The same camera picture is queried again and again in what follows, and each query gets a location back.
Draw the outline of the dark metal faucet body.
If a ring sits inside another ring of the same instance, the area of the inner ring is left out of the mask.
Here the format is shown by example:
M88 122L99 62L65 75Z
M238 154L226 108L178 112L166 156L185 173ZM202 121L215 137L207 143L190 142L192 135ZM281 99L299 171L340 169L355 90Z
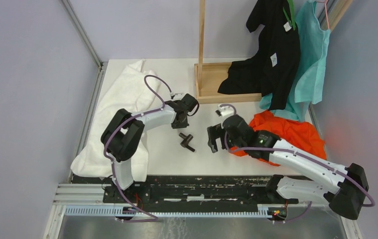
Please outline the dark metal faucet body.
M185 135L184 133L179 133L179 137L182 138L182 141L180 143L180 145L183 147L183 148L186 148L188 150L190 150L191 152L195 152L196 150L191 147L189 145L190 141L193 139L193 135L191 134L188 134L188 135Z

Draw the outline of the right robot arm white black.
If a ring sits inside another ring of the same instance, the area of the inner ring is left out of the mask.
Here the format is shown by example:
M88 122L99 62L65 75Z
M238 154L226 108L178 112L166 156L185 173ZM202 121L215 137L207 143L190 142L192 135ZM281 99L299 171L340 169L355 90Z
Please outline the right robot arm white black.
M357 220L363 207L375 206L362 166L333 163L308 153L267 130L254 130L239 115L227 117L207 128L208 146L218 151L217 139L228 151L234 146L255 159L291 168L306 179L273 175L265 197L271 203L282 199L322 203L341 217Z

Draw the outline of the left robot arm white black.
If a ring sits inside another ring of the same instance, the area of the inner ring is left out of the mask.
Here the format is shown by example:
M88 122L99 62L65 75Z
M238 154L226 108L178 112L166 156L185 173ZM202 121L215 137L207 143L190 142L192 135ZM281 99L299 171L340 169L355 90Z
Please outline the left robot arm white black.
M120 109L101 136L104 156L111 161L115 196L127 203L133 199L134 182L131 158L136 153L142 135L154 128L170 125L172 129L189 126L190 112L196 112L198 101L190 94L179 100L165 101L162 107L140 113Z

